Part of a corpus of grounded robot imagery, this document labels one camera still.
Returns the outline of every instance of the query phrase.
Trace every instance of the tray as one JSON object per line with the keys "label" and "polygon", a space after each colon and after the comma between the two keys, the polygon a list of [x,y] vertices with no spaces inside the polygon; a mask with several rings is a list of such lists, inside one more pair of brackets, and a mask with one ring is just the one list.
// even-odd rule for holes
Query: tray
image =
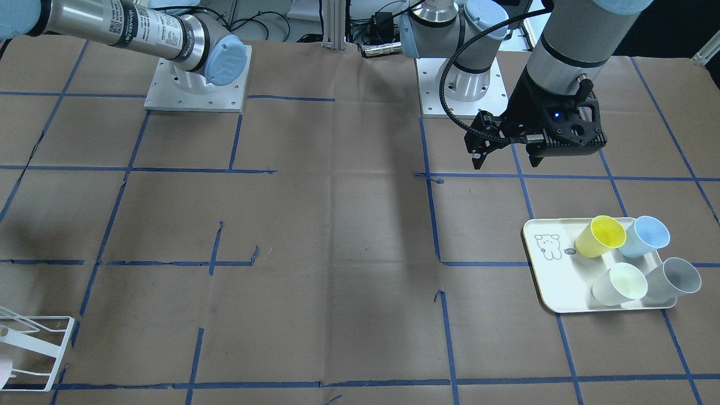
{"label": "tray", "polygon": [[[623,227],[634,218],[616,218]],[[575,251],[575,239],[592,218],[531,219],[523,227],[523,239],[545,306],[557,313],[633,311],[672,308],[677,298],[658,301],[650,297],[617,306],[604,306],[591,292],[593,283],[618,262],[630,263],[647,274],[662,260],[657,252],[637,259],[623,256],[617,249],[589,259]]]}

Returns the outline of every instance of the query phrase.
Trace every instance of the robotic arm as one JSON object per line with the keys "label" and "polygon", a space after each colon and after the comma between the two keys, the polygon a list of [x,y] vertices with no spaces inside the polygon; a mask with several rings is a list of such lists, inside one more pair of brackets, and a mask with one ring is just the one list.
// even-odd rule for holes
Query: robotic arm
{"label": "robotic arm", "polygon": [[240,39],[208,14],[180,17],[135,0],[0,0],[0,40],[46,31],[158,56],[176,70],[226,86],[245,69]]}
{"label": "robotic arm", "polygon": [[[477,12],[496,6],[491,0],[468,0],[464,15],[457,14],[456,18],[465,18],[475,29],[482,31],[464,43],[461,36],[462,45],[457,45],[439,78],[440,99],[446,114],[466,130],[465,146],[472,155],[475,169],[480,169],[489,153],[511,143],[526,144],[533,167],[548,156],[589,155],[606,144],[600,126],[598,100],[593,93],[593,79],[652,0],[556,0],[554,8],[550,1],[543,3],[546,10],[518,17],[553,10],[510,96],[507,109],[499,116],[481,110],[470,126],[454,116],[445,100],[446,97],[457,99],[454,96],[457,73],[453,70],[459,69],[466,75],[482,73],[477,69],[470,71],[464,61],[473,53],[482,54],[475,56],[476,61],[487,61],[488,53],[492,60],[498,47],[488,44],[504,36],[496,35],[496,30],[504,33],[502,28],[513,19],[499,22],[502,17],[496,16],[483,24]],[[404,30],[406,34],[404,53],[415,58],[437,57],[416,51],[420,46],[415,41],[423,39],[415,31],[420,26],[424,30],[446,30],[429,24],[432,21],[423,15],[432,16],[433,11],[449,15],[439,11],[456,8],[453,0],[426,0],[414,8],[410,18],[401,25],[401,33]]]}

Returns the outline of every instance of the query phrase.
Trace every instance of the gray cup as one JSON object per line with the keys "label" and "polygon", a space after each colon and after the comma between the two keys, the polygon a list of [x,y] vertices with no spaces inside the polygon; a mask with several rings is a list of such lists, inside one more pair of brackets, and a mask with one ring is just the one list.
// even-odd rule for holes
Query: gray cup
{"label": "gray cup", "polygon": [[687,260],[670,257],[647,273],[647,296],[669,300],[700,290],[702,280],[698,270]]}

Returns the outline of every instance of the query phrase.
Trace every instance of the metal plate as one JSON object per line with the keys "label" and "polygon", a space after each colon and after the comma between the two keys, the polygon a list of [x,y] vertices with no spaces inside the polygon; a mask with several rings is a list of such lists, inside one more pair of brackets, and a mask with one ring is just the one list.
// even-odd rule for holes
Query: metal plate
{"label": "metal plate", "polygon": [[[523,239],[543,303],[551,311],[559,313],[632,311],[675,306],[677,298],[657,301],[645,297],[618,306],[604,306],[593,297],[593,283],[613,264],[630,263],[646,275],[660,265],[662,260],[657,252],[630,259],[617,249],[593,259],[579,253],[573,254],[571,249],[575,249],[575,239],[591,220],[592,218],[531,219],[525,223]],[[634,218],[617,220],[627,228]],[[543,244],[543,251],[539,242],[548,240],[550,244]]]}
{"label": "metal plate", "polygon": [[248,50],[248,65],[233,83],[216,86],[208,93],[190,93],[177,86],[172,74],[171,62],[160,59],[155,69],[153,82],[145,99],[146,110],[158,111],[204,111],[204,112],[242,112],[245,102],[245,88],[248,83],[248,71],[253,48]]}
{"label": "metal plate", "polygon": [[[425,118],[447,118],[440,104],[440,81],[438,71],[443,68],[446,59],[443,58],[422,58],[416,59],[418,67],[418,87],[420,88],[420,106]],[[475,118],[480,110],[490,111],[494,115],[500,115],[508,107],[508,95],[505,93],[505,83],[500,73],[498,60],[492,61],[490,67],[490,85],[485,96],[476,102],[459,102],[446,97],[448,107],[452,108],[453,114],[460,118]]]}

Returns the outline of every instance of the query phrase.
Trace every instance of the plastic cup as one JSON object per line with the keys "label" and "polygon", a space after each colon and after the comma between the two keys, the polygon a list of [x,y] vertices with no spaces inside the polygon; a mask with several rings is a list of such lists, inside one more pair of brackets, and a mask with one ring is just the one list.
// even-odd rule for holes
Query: plastic cup
{"label": "plastic cup", "polygon": [[585,257],[598,257],[623,246],[626,238],[625,228],[618,220],[599,215],[575,239],[575,248]]}
{"label": "plastic cup", "polygon": [[627,240],[618,250],[626,257],[640,257],[670,243],[667,227],[660,220],[646,215],[637,218],[625,232]]}
{"label": "plastic cup", "polygon": [[615,263],[593,284],[593,296],[607,306],[639,300],[647,294],[647,280],[629,263]]}
{"label": "plastic cup", "polygon": [[658,300],[669,300],[700,290],[700,273],[687,260],[670,257],[647,273],[647,295]]}

